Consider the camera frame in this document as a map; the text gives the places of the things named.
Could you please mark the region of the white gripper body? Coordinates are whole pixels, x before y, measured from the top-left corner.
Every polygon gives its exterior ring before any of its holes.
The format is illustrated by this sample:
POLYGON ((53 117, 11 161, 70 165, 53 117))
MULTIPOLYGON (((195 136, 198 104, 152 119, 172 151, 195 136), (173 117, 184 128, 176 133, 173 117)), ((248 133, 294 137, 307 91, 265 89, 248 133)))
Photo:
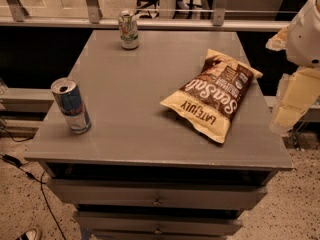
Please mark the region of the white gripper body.
POLYGON ((298 66, 320 67, 319 0, 308 0, 291 21, 286 56, 298 66))

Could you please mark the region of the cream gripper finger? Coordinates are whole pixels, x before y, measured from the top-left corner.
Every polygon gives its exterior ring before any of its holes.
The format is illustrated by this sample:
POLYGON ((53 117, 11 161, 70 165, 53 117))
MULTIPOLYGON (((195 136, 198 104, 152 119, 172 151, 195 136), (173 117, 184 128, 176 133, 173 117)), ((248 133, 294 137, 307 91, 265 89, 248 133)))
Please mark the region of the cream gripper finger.
POLYGON ((299 67, 292 75, 283 74, 269 128, 285 134, 306 114, 320 96, 320 69, 299 67))
POLYGON ((288 30, 288 26, 282 28, 277 34, 267 41, 265 47, 273 51, 285 50, 287 47, 288 30))

